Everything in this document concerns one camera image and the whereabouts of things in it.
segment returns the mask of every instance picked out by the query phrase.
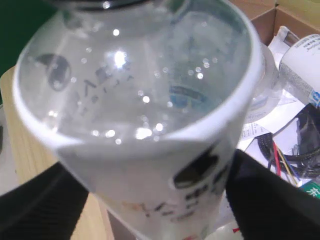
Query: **black cable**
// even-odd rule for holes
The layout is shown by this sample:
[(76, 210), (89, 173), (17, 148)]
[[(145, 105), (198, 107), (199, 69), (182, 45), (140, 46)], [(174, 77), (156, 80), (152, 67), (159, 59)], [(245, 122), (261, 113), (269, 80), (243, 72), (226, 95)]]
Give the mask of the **black cable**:
[[(268, 160), (268, 168), (270, 168), (271, 165), (275, 166), (276, 162), (274, 158), (274, 150), (272, 145), (272, 133), (267, 133), (259, 136), (257, 138), (257, 141), (262, 155), (265, 157), (265, 159)], [(319, 154), (320, 148), (318, 147), (314, 151), (309, 152), (307, 154), (284, 156), (286, 157), (289, 164), (291, 164), (293, 170), (296, 172), (299, 178), (313, 179), (320, 175), (320, 167), (310, 167), (310, 163), (312, 163), (314, 161), (314, 157), (318, 156)], [(280, 164), (280, 167), (283, 172), (287, 172), (283, 164)]]
[[(300, 132), (300, 141), (304, 142), (306, 138), (310, 137), (310, 135), (306, 136), (305, 134), (308, 131), (317, 135), (316, 138), (320, 136), (319, 109), (315, 108), (311, 104), (308, 104), (300, 113), (297, 114), (296, 118), (299, 119), (298, 127)], [(276, 165), (273, 150), (273, 135), (271, 133), (261, 135), (257, 137), (257, 141), (262, 155), (268, 160), (268, 168), (270, 169), (271, 166)], [(299, 155), (284, 155), (289, 164), (291, 164), (293, 170), (300, 178), (312, 179), (320, 175), (320, 165), (317, 161), (317, 158), (320, 156), (320, 147), (317, 146), (312, 148), (313, 150), (309, 151), (308, 153)], [(281, 164), (280, 167), (282, 171), (287, 172), (283, 164)]]

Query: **bottle neck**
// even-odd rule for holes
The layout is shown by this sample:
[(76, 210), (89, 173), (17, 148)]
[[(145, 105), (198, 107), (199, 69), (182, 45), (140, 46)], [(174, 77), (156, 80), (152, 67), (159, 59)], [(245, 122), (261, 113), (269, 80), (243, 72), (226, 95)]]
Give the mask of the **bottle neck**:
[(137, 24), (141, 27), (164, 25), (178, 19), (191, 4), (191, 0), (119, 0), (118, 2), (126, 1), (135, 1), (137, 4), (99, 11), (76, 8), (71, 11), (65, 10), (64, 24), (70, 30), (81, 29), (89, 35), (109, 28), (137, 27)]
[(168, 6), (169, 8), (179, 8), (185, 0), (45, 0), (52, 5), (69, 11), (106, 11), (119, 9), (135, 4), (153, 2), (155, 5)]

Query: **paper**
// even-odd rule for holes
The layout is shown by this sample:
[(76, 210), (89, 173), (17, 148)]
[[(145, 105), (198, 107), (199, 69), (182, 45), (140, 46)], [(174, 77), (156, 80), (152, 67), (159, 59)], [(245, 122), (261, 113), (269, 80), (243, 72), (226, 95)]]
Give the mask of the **paper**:
[(267, 116), (256, 121), (258, 125), (275, 134), (285, 127), (305, 105), (300, 101), (278, 105)]
[(249, 138), (247, 140), (241, 140), (238, 142), (238, 145), (236, 146), (236, 148), (245, 152), (253, 140), (254, 140), (254, 138)]
[(267, 133), (269, 133), (269, 131), (259, 126), (257, 123), (247, 123), (243, 125), (240, 141), (255, 138)]

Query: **desk surface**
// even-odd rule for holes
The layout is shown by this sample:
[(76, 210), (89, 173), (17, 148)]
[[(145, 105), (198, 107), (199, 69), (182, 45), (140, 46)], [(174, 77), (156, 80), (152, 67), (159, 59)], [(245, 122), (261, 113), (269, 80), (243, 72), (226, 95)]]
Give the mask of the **desk surface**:
[[(25, 183), (52, 166), (57, 159), (23, 126), (12, 98), (14, 67), (0, 79), (3, 107), (19, 183)], [(107, 211), (89, 194), (72, 240), (114, 240)]]

